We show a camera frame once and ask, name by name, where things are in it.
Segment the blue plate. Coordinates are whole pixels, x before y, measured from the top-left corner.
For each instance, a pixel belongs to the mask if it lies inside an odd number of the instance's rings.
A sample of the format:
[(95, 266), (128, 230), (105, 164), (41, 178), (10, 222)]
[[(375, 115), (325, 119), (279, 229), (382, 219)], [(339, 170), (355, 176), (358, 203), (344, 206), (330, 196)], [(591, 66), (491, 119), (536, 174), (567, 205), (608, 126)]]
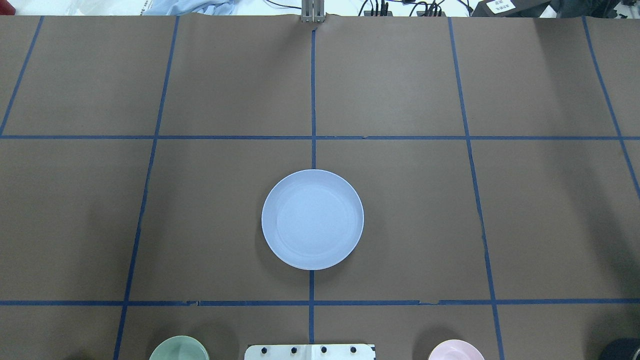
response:
[(365, 209), (356, 189), (327, 170), (301, 170), (267, 194), (262, 234), (274, 255), (302, 271), (322, 271), (345, 260), (361, 241)]

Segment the green bowl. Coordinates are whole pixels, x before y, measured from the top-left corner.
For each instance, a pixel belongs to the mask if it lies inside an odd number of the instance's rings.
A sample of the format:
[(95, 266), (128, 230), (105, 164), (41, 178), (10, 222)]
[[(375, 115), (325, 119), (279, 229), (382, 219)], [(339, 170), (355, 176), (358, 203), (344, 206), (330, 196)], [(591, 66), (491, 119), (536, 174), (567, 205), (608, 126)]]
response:
[(177, 335), (165, 339), (151, 352), (149, 360), (210, 360), (206, 348), (197, 339)]

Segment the pink bowl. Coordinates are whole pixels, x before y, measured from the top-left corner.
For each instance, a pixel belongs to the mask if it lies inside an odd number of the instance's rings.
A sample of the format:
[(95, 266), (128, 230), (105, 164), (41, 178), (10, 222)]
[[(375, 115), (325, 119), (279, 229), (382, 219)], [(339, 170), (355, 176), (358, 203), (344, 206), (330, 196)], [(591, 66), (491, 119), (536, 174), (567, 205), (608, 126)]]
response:
[(442, 341), (430, 351), (428, 360), (484, 360), (484, 356), (469, 342), (460, 339)]

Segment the blue cloth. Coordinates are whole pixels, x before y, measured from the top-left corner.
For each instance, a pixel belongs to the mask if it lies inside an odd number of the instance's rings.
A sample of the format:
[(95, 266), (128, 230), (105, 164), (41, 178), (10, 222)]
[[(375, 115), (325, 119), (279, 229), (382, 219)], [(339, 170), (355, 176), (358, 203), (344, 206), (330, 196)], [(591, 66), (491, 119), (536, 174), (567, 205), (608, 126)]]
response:
[(197, 13), (208, 16), (231, 15), (236, 0), (153, 0), (143, 16), (183, 16)]

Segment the dark pot with glass lid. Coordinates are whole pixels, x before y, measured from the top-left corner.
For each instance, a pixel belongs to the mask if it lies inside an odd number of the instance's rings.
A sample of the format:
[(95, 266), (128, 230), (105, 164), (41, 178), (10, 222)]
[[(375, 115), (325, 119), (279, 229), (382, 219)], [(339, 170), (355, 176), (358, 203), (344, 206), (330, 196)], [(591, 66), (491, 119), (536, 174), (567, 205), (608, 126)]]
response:
[(619, 338), (608, 343), (598, 356), (599, 360), (639, 360), (640, 338)]

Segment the aluminium frame post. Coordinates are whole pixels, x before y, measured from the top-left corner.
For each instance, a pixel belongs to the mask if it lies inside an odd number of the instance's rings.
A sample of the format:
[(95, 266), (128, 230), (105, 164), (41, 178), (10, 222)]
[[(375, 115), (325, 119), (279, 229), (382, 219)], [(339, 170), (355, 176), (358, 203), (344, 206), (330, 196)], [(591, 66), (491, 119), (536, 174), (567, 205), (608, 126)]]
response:
[(326, 19), (324, 0), (302, 0), (301, 1), (301, 22), (302, 23), (324, 23)]

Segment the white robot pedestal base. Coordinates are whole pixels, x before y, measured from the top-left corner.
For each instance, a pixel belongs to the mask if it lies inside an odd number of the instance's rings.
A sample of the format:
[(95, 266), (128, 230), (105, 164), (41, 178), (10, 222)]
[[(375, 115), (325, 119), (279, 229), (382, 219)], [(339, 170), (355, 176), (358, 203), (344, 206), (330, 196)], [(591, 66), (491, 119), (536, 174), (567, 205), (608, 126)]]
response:
[(375, 360), (375, 346), (364, 343), (251, 345), (245, 360)]

